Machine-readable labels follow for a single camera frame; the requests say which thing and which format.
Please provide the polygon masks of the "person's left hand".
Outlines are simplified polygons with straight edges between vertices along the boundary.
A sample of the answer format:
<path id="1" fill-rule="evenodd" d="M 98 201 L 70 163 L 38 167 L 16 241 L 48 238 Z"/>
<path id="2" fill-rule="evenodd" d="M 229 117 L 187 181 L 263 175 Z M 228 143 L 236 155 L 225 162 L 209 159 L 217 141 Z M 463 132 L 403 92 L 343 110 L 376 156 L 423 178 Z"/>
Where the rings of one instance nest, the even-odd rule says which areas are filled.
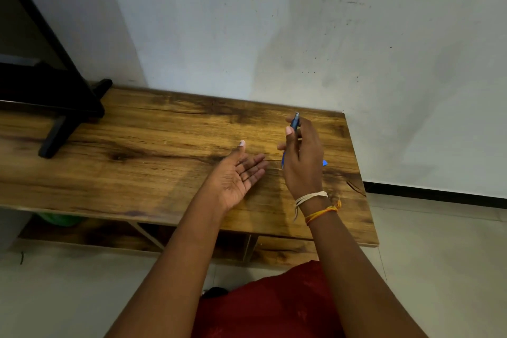
<path id="1" fill-rule="evenodd" d="M 238 180 L 255 180 L 256 183 L 263 177 L 246 177 L 246 169 L 250 160 L 266 160 L 264 154 L 250 155 L 246 152 L 246 158 L 238 165 L 231 165 L 224 157 L 207 176 L 201 186 L 200 192 L 210 202 L 214 211 L 225 215 L 229 210 L 238 205 L 244 198 L 240 198 L 237 192 Z"/>

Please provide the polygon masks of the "person's right hand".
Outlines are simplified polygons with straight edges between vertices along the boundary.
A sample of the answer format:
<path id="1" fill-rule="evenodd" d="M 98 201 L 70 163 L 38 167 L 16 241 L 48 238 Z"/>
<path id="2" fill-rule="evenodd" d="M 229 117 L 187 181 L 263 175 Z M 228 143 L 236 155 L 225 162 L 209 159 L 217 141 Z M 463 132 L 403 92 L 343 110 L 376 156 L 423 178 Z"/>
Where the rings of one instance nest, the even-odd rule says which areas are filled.
<path id="1" fill-rule="evenodd" d="M 304 131 L 303 120 L 301 116 L 301 130 Z M 282 151 L 286 140 L 277 145 L 277 150 Z M 314 194 L 323 191 L 322 186 L 322 156 L 317 150 L 303 150 L 303 147 L 309 148 L 310 144 L 301 145 L 300 157 L 297 161 L 284 162 L 283 175 L 286 186 L 295 200 L 308 194 Z"/>

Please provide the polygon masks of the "blue handheld tool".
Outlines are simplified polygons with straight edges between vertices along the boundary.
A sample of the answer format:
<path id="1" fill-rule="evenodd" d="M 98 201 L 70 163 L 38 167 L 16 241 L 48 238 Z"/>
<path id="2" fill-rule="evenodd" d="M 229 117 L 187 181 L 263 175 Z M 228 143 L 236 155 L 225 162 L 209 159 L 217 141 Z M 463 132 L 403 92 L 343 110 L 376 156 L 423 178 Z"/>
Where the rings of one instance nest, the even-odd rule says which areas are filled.
<path id="1" fill-rule="evenodd" d="M 293 146 L 289 145 L 287 147 L 287 144 L 285 143 L 284 146 L 281 148 L 283 151 L 282 159 L 281 159 L 281 168 L 284 169 L 284 162 L 285 157 L 287 155 L 287 150 L 289 152 L 292 152 L 292 150 L 295 150 L 297 158 L 300 157 L 300 150 L 302 143 L 304 144 L 310 144 L 309 148 L 307 146 L 303 147 L 303 150 L 310 150 L 310 151 L 319 151 L 322 156 L 322 166 L 326 167 L 328 166 L 327 161 L 324 159 L 324 151 L 323 146 L 321 143 L 320 136 L 317 132 L 317 130 L 314 129 L 313 125 L 309 122 L 308 119 L 303 120 L 303 127 L 304 131 L 301 130 L 301 115 L 299 112 L 296 112 L 294 117 L 290 119 L 289 127 L 291 128 L 292 132 L 294 133 L 294 144 Z"/>

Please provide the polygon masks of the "person's right forearm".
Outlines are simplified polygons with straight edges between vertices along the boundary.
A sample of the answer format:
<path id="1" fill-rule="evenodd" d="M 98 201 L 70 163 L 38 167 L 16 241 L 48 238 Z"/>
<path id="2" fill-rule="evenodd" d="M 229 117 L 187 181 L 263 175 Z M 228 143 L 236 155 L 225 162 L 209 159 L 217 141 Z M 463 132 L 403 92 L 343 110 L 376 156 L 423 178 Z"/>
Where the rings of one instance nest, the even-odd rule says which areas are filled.
<path id="1" fill-rule="evenodd" d="M 306 196 L 299 208 L 346 338 L 428 338 L 361 250 L 329 198 L 316 193 Z"/>

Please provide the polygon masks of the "person's left forearm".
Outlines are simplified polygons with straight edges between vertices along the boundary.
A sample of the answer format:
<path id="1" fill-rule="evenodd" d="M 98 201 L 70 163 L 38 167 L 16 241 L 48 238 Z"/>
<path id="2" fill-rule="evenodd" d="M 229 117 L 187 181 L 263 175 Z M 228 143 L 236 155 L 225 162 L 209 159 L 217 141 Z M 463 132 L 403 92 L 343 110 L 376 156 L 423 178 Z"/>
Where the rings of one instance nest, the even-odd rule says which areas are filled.
<path id="1" fill-rule="evenodd" d="M 190 338 L 227 208 L 200 189 L 105 338 Z"/>

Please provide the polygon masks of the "wooden console table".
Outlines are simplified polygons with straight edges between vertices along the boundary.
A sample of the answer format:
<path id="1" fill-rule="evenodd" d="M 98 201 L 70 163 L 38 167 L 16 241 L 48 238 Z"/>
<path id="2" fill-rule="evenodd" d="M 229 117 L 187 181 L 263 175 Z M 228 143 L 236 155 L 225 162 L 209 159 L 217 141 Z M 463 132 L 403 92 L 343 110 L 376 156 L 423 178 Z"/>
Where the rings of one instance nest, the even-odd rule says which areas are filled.
<path id="1" fill-rule="evenodd" d="M 318 260 L 304 216 L 283 179 L 285 118 L 299 111 L 320 134 L 323 188 L 359 245 L 377 232 L 345 115 L 176 92 L 113 87 L 105 117 L 84 123 L 51 159 L 37 155 L 51 120 L 0 111 L 0 209 L 33 215 L 32 241 L 158 253 L 212 168 L 240 139 L 269 161 L 263 178 L 225 217 L 213 259 L 276 266 Z M 36 213 L 84 217 L 58 227 Z"/>

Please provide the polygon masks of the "red garment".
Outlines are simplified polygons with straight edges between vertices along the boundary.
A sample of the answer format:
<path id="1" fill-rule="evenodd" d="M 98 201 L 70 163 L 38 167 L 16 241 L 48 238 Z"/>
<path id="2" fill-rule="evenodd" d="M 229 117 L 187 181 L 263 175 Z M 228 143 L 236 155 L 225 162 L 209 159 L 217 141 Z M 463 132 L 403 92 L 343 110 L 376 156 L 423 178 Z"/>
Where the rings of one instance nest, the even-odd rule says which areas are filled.
<path id="1" fill-rule="evenodd" d="M 191 338 L 345 338 L 319 261 L 201 297 Z"/>

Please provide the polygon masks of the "green object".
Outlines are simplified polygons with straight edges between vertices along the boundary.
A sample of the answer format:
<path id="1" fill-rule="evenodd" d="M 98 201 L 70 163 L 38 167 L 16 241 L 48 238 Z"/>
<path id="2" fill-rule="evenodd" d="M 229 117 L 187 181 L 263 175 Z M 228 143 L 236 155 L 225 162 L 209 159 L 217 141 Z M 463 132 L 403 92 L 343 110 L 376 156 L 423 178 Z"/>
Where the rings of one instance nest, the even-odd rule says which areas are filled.
<path id="1" fill-rule="evenodd" d="M 72 227 L 78 225 L 84 221 L 84 217 L 73 216 L 73 215 L 59 215 L 54 213 L 36 213 L 39 218 L 47 222 L 50 225 L 58 227 Z"/>

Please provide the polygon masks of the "black television with stand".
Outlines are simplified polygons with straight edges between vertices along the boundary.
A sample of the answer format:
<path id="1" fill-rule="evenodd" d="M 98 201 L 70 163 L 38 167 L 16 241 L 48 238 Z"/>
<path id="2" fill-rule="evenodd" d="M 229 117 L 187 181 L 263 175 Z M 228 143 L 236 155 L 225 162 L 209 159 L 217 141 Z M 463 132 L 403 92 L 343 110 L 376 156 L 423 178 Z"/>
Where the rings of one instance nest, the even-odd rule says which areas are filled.
<path id="1" fill-rule="evenodd" d="M 0 0 L 0 109 L 53 112 L 50 159 L 81 123 L 104 117 L 111 79 L 87 82 L 33 0 Z"/>

